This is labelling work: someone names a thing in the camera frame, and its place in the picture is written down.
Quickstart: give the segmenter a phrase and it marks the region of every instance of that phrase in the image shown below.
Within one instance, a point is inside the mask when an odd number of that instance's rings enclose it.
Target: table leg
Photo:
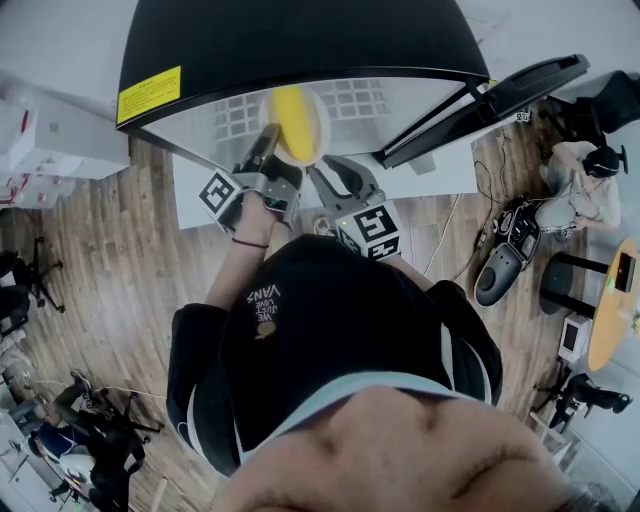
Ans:
[[[587,318],[593,318],[596,314],[595,307],[591,306],[590,304],[586,304],[581,300],[569,297],[568,295],[560,295],[559,293],[555,293],[551,290],[547,290],[546,288],[542,288],[540,290],[540,296],[546,300],[555,302],[556,304],[560,304],[567,309],[575,311],[579,315],[586,316]]]
[[[554,258],[556,258],[557,261],[561,261],[562,263],[568,263],[569,265],[574,265],[576,267],[586,268],[587,270],[593,270],[594,272],[600,272],[601,274],[606,274],[609,271],[609,265],[606,265],[605,263],[599,263],[597,261],[579,258],[578,256],[567,254],[566,252],[559,252],[554,256]]]

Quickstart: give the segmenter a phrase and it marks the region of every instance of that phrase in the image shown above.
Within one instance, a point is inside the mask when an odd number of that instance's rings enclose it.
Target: bracelet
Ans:
[[[254,244],[254,243],[251,243],[251,242],[244,242],[242,240],[237,240],[236,238],[232,238],[231,241],[235,242],[236,244],[247,245],[249,247],[255,247],[257,249],[265,249],[266,250],[266,249],[269,248],[268,245],[260,245],[260,244]]]

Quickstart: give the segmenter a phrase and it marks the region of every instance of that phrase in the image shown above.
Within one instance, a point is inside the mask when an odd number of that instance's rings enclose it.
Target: black t-shirt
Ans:
[[[440,332],[454,358],[443,365]],[[231,312],[192,304],[174,318],[167,405],[190,444],[222,472],[266,439],[304,400],[344,375],[393,371],[484,399],[482,359],[497,401],[500,355],[464,292],[441,282],[423,293],[402,272],[331,238],[304,236],[265,262]]]

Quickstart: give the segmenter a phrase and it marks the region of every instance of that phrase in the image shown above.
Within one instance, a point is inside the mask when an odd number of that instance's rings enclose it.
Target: yellow warning label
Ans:
[[[180,66],[122,91],[118,98],[118,124],[179,97]]]

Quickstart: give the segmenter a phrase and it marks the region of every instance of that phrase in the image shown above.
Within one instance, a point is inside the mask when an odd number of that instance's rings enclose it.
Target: wooden floor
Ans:
[[[534,125],[497,130],[475,149],[492,175],[497,201],[527,194],[545,195],[538,175],[539,144],[548,147],[549,133]],[[506,154],[505,187],[500,183],[502,144]],[[180,231],[173,198],[170,155],[133,143],[133,166],[102,181],[79,182],[76,190],[53,210],[11,211],[0,217],[2,248],[13,248],[29,260],[33,238],[46,237],[46,251],[64,262],[49,283],[62,298],[66,313],[49,307],[30,314],[25,350],[37,363],[33,379],[69,382],[79,368],[95,386],[120,386],[157,395],[166,391],[171,319],[175,310],[205,296],[229,246],[229,238],[209,226]],[[478,185],[489,193],[489,176],[477,166]],[[423,271],[442,235],[455,197],[397,201],[409,238],[405,258]],[[429,277],[451,278],[466,263],[490,201],[480,194],[460,198],[440,253]],[[500,205],[494,205],[493,214]],[[491,246],[458,280],[472,290],[472,278]],[[506,299],[480,310],[503,354],[505,379],[500,407],[524,418],[534,398],[534,383],[553,370],[562,316],[546,317],[537,306],[538,283],[550,256],[560,246],[545,239],[535,262]],[[583,236],[565,246],[585,252]],[[50,398],[57,384],[38,384]],[[125,393],[117,396],[124,398]],[[168,424],[164,400],[143,397],[134,408],[143,422]],[[149,509],[161,477],[169,480],[161,510],[210,510],[221,478],[185,448],[171,427],[146,447],[144,468],[131,481],[134,510]]]

